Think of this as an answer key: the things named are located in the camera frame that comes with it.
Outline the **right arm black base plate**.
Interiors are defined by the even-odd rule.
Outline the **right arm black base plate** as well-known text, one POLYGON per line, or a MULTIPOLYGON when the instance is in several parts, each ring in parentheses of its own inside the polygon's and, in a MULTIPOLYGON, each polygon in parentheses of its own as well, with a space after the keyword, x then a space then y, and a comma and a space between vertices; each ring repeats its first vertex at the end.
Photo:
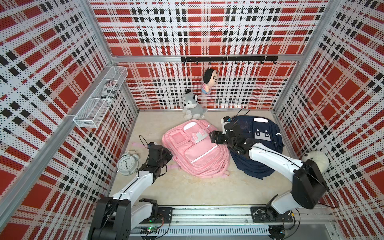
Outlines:
POLYGON ((290 211, 279 214, 273 208, 251 207, 251 217, 254 223, 293 223, 293 216, 290 211))

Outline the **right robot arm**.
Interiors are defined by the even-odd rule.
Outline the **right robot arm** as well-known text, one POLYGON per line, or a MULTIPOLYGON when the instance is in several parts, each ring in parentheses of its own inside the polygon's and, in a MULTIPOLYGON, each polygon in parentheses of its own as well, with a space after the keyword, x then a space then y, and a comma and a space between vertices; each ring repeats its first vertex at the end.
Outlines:
POLYGON ((300 160, 287 157, 265 145, 272 136, 269 132, 248 137, 236 122, 223 123, 222 131, 212 131, 209 136, 212 143, 227 145, 232 152, 266 165, 292 183, 290 191, 273 197, 266 205, 271 216, 300 207, 313 209, 328 191, 323 173, 329 166, 329 158, 323 152, 311 151, 300 160))

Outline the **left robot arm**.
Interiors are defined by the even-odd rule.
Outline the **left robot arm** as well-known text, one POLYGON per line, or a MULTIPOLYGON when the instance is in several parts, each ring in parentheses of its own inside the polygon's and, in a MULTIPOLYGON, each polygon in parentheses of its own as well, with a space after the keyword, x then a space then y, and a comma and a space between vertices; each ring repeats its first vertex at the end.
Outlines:
POLYGON ((153 142, 148 144, 148 151, 146 163, 138 169, 136 178, 112 197, 103 197, 97 202, 89 240, 127 240, 138 224, 158 218, 158 202, 139 197, 162 176, 161 170, 173 154, 153 142))

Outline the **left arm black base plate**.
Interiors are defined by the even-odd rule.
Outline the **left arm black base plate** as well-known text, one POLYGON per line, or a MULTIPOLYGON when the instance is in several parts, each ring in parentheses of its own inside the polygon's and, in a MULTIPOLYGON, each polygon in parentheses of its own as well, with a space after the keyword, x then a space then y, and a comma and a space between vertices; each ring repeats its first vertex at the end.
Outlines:
POLYGON ((158 214, 155 217, 150 217, 141 222, 141 224, 165 224, 171 223, 173 218, 172 207, 160 207, 158 208, 158 214))

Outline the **navy blue backpack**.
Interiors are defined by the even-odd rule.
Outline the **navy blue backpack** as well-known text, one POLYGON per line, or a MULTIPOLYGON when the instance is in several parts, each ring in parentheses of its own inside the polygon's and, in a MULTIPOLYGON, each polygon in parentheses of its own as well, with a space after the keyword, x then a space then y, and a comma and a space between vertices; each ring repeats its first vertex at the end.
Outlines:
MULTIPOLYGON (((255 116, 237 116, 233 120, 242 129, 244 137, 255 138, 267 148, 280 154, 283 152, 285 145, 283 144, 280 129, 270 119, 255 116)), ((237 168, 248 176, 262 180, 275 172, 268 166, 250 160, 238 153, 230 151, 230 154, 237 168)))

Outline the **pink backpack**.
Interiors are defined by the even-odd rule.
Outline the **pink backpack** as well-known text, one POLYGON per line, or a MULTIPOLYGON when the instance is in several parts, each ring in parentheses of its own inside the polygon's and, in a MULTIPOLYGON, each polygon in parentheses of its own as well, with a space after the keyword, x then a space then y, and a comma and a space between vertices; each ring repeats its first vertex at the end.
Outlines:
POLYGON ((206 120, 189 120, 167 131, 163 147, 169 149, 174 160, 185 172, 199 178, 228 176, 230 153, 227 147, 211 142, 209 133, 216 127, 206 120))

